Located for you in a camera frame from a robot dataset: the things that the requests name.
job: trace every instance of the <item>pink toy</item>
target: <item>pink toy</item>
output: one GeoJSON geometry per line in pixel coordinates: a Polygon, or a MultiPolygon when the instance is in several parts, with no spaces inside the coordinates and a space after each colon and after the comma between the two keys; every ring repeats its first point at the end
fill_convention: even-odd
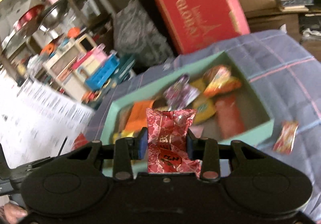
{"type": "Polygon", "coordinates": [[[103,51],[104,48],[105,48],[105,45],[100,44],[99,46],[91,50],[93,56],[97,61],[101,63],[101,65],[103,65],[105,61],[107,61],[107,59],[109,58],[109,56],[103,51]]]}

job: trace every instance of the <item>human hand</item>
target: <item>human hand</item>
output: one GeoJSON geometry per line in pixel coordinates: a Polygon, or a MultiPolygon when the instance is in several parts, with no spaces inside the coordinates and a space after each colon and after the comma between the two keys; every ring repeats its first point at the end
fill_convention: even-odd
{"type": "Polygon", "coordinates": [[[17,224],[18,219],[26,217],[28,215],[27,211],[18,205],[14,205],[12,203],[7,203],[3,207],[4,215],[9,224],[17,224]]]}

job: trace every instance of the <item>blue plaid cloth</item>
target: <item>blue plaid cloth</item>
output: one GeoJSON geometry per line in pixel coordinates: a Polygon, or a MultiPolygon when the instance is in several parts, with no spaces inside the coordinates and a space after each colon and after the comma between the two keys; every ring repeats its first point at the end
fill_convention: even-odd
{"type": "Polygon", "coordinates": [[[151,67],[136,78],[122,83],[104,98],[89,123],[87,139],[100,138],[114,100],[219,51],[228,53],[275,118],[272,137],[259,148],[310,178],[314,190],[304,212],[314,220],[321,219],[321,64],[279,30],[215,43],[196,53],[181,55],[169,63],[151,67]],[[297,120],[300,124],[290,155],[272,151],[284,120],[297,120]]]}

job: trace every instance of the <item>green box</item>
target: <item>green box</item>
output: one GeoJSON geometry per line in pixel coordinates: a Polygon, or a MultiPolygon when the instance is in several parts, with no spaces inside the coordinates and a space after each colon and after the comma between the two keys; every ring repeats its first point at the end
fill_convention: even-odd
{"type": "MultiPolygon", "coordinates": [[[[152,99],[154,96],[165,91],[183,74],[189,74],[191,77],[190,81],[192,82],[193,80],[203,76],[209,68],[219,64],[232,67],[232,75],[241,79],[243,82],[242,88],[236,90],[235,93],[237,94],[237,105],[240,109],[241,117],[247,131],[243,134],[236,135],[229,140],[221,140],[218,126],[215,125],[214,119],[210,119],[204,123],[205,130],[203,132],[203,136],[215,138],[220,144],[230,144],[232,140],[241,140],[249,145],[257,145],[271,137],[274,119],[270,118],[264,105],[260,101],[259,96],[256,94],[254,89],[251,88],[249,82],[246,80],[239,68],[225,52],[220,52],[192,64],[185,65],[170,75],[160,78],[153,83],[150,83],[137,91],[114,101],[110,106],[105,127],[102,132],[101,141],[103,145],[112,143],[112,136],[115,130],[115,125],[118,123],[118,114],[121,109],[128,107],[137,101],[152,99]]],[[[136,162],[133,165],[134,173],[146,171],[146,169],[146,161],[136,162]]],[[[111,176],[111,168],[105,168],[103,173],[107,176],[111,176]]]]}

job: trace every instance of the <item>red gift box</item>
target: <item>red gift box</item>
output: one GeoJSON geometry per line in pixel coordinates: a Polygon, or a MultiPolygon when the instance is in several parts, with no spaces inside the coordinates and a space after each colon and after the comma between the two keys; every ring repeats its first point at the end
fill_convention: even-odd
{"type": "Polygon", "coordinates": [[[250,33],[239,0],[155,0],[180,54],[250,33]]]}

